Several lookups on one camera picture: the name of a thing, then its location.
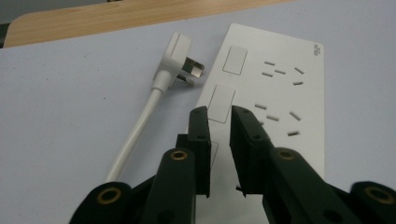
outlet slot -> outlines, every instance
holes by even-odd
[[[301,120],[300,116],[298,116],[296,113],[290,111],[290,114],[291,114],[292,117],[294,117],[294,118],[297,119],[298,121]]]
[[[272,75],[272,74],[269,74],[269,73],[262,73],[262,75],[264,75],[264,76],[266,76],[266,77],[273,77],[274,75]]]
[[[276,73],[282,74],[282,75],[286,75],[286,72],[284,71],[280,71],[280,70],[275,70]]]
[[[265,61],[264,63],[266,63],[266,64],[268,64],[268,65],[275,66],[275,63],[271,63],[271,62],[268,62],[268,61]]]
[[[254,106],[257,108],[263,109],[263,110],[267,109],[267,106],[265,106],[265,105],[255,104]]]
[[[294,86],[301,86],[301,85],[303,85],[304,83],[301,81],[301,82],[293,82],[293,85]]]
[[[303,75],[303,74],[304,74],[303,70],[301,70],[300,68],[298,68],[298,67],[295,67],[294,69],[295,69],[297,72],[301,73],[301,75]]]
[[[273,120],[273,121],[279,121],[279,118],[271,115],[267,115],[267,119]]]
[[[289,132],[289,133],[288,133],[288,136],[289,136],[289,137],[292,137],[292,136],[299,135],[299,134],[300,134],[299,131],[294,131],[294,132]]]

socket outlet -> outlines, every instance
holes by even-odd
[[[324,48],[232,24],[197,106],[208,106],[211,196],[197,198],[197,223],[263,223],[261,196],[238,185],[229,147],[231,105],[252,111],[276,147],[299,151],[324,176]]]

white power cord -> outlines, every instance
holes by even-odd
[[[204,66],[190,58],[187,58],[190,44],[191,40],[186,36],[179,33],[173,34],[154,77],[154,81],[151,86],[151,95],[148,98],[148,102],[122,146],[117,158],[114,160],[107,175],[106,182],[116,181],[119,178],[125,162],[134,149],[134,145],[136,145],[140,134],[143,132],[143,129],[151,117],[151,114],[154,112],[161,96],[166,93],[166,90],[173,84],[176,77],[193,84],[191,80],[182,77],[180,72],[184,70],[197,77],[202,74]]]

wooden surface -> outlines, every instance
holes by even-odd
[[[26,14],[8,28],[4,47],[177,21],[289,0],[124,0]]]

brass screw hole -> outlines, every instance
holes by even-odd
[[[187,158],[187,153],[184,151],[174,151],[171,153],[172,160],[183,161]]]
[[[364,192],[373,200],[384,203],[384,204],[393,204],[395,203],[395,198],[385,190],[382,190],[377,187],[367,187],[364,189]]]
[[[294,154],[286,149],[281,149],[277,152],[277,156],[285,161],[292,161],[295,159]]]
[[[111,187],[102,190],[102,192],[98,194],[96,201],[99,204],[106,205],[106,204],[114,203],[116,200],[120,198],[120,196],[121,196],[121,190]]]

